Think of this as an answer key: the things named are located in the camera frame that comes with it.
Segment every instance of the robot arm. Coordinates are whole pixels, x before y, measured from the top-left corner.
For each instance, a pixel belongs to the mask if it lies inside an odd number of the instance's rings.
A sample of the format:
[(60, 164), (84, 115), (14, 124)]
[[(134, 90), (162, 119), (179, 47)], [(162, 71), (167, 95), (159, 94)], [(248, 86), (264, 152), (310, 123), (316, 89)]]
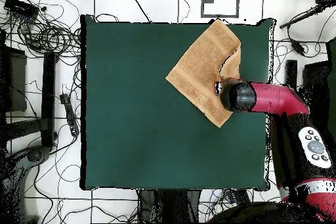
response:
[(274, 173), (282, 200), (310, 204), (322, 218), (336, 221), (336, 166), (299, 96), (282, 85), (234, 78), (217, 82), (215, 93), (227, 110), (270, 114)]

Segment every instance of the black border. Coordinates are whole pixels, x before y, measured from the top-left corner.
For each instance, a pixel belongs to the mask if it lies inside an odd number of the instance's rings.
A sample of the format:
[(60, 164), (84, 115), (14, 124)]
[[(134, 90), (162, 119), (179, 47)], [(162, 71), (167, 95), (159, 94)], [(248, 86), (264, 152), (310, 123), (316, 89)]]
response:
[(85, 188), (87, 171), (87, 23), (84, 14), (81, 14), (79, 21), (81, 23), (81, 60), (79, 67), (81, 68), (81, 80), (83, 82), (83, 85), (81, 85), (81, 177), (79, 179), (79, 187), (83, 190), (87, 190)]

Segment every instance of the white floor tile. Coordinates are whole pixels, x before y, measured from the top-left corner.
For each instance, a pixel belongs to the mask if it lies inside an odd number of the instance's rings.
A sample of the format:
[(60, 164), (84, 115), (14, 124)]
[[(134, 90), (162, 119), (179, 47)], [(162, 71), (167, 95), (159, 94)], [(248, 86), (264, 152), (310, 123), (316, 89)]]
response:
[(127, 221), (130, 215), (136, 212), (138, 202), (94, 200), (93, 205), (101, 209), (93, 208), (93, 223), (119, 223), (119, 221)]
[(138, 199), (135, 189), (107, 189), (99, 188), (93, 191), (94, 199)]
[[(177, 0), (138, 0), (148, 18), (153, 22), (176, 22)], [(135, 0), (96, 0), (96, 16), (113, 14), (119, 21), (147, 22)], [(112, 17), (100, 16), (100, 21), (113, 21)]]

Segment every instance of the button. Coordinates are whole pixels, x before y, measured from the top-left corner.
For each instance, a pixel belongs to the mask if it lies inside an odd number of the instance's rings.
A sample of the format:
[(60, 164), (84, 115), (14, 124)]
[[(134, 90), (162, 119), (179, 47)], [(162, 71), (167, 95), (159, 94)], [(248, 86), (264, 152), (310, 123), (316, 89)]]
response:
[(321, 142), (318, 141), (310, 141), (308, 143), (308, 149), (309, 151), (315, 153), (315, 154), (323, 154), (324, 153), (324, 145)]

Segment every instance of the cloth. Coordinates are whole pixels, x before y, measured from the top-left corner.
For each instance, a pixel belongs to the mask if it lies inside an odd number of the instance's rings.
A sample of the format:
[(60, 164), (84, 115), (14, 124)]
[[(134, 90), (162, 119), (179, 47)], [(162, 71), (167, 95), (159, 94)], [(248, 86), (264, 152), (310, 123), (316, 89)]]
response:
[(222, 78), (239, 78), (240, 41), (217, 19), (189, 47), (166, 80), (217, 127), (231, 116), (215, 94)]

